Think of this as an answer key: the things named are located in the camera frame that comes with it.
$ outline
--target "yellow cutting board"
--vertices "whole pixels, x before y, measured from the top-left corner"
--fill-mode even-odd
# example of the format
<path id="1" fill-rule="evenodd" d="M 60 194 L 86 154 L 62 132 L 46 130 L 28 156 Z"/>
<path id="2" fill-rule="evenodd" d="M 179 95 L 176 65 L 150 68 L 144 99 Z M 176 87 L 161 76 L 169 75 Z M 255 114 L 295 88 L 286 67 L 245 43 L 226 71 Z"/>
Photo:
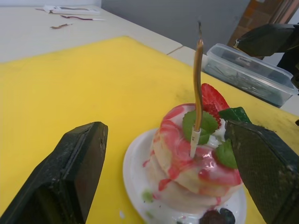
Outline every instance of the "yellow cutting board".
<path id="1" fill-rule="evenodd" d="M 213 85 L 231 107 L 244 107 L 254 124 L 277 131 L 299 153 L 299 117 L 204 73 L 202 82 Z M 109 127 L 106 159 L 87 223 L 142 223 L 124 188 L 124 154 L 172 107 L 194 102 L 190 66 L 120 37 L 3 63 L 0 88 L 0 214 L 65 132 L 102 121 Z M 248 192 L 247 201 L 246 223 L 264 223 Z"/>

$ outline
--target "dark blue berry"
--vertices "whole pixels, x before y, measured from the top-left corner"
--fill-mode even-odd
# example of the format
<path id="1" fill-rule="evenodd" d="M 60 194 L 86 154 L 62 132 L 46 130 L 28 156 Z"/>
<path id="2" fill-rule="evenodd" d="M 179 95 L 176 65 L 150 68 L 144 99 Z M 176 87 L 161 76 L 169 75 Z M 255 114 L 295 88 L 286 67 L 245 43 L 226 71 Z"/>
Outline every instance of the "dark blue berry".
<path id="1" fill-rule="evenodd" d="M 225 218 L 225 224 L 235 224 L 234 214 L 225 208 L 220 209 L 220 214 Z"/>

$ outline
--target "clear plastic lid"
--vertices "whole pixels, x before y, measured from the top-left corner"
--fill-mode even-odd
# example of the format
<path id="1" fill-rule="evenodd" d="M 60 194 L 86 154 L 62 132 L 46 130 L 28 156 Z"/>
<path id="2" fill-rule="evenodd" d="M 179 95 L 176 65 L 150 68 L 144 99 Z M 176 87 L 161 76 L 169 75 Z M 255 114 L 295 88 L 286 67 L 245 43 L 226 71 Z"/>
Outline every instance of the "clear plastic lid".
<path id="1" fill-rule="evenodd" d="M 210 59 L 229 66 L 258 82 L 291 95 L 298 94 L 298 89 L 291 82 L 293 75 L 284 69 L 219 43 L 214 45 L 207 55 Z"/>

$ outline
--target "plastic container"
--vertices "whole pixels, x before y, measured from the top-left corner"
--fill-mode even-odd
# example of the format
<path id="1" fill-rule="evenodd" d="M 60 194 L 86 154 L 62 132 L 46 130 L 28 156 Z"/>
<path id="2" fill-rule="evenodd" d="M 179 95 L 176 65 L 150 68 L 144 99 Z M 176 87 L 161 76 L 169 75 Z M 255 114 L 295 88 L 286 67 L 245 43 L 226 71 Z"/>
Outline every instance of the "plastic container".
<path id="1" fill-rule="evenodd" d="M 207 74 L 276 107 L 298 94 L 291 83 L 293 75 L 284 69 L 219 43 L 207 56 Z"/>

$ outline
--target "green leaf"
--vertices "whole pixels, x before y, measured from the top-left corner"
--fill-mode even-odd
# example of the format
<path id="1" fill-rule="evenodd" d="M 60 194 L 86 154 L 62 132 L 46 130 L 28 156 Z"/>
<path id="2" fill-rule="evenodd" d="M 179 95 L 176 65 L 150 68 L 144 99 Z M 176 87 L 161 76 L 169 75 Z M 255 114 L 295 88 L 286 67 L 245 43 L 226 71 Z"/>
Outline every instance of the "green leaf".
<path id="1" fill-rule="evenodd" d="M 192 127 L 195 124 L 196 111 L 190 111 L 183 117 L 183 133 L 187 141 L 191 141 Z M 199 145 L 204 145 L 209 141 L 210 135 L 218 129 L 216 119 L 209 113 L 203 111 L 201 121 L 201 133 L 199 138 Z"/>
<path id="2" fill-rule="evenodd" d="M 219 111 L 219 115 L 225 120 L 236 120 L 251 124 L 249 117 L 242 107 L 228 108 L 226 110 Z"/>
<path id="3" fill-rule="evenodd" d="M 216 156 L 222 165 L 228 168 L 238 169 L 230 139 L 227 139 L 216 148 Z"/>
<path id="4" fill-rule="evenodd" d="M 142 193 L 142 199 L 143 199 L 143 201 L 145 201 L 146 203 L 152 203 L 152 202 L 154 201 L 152 192 L 150 192 L 149 190 L 145 190 L 145 191 Z"/>

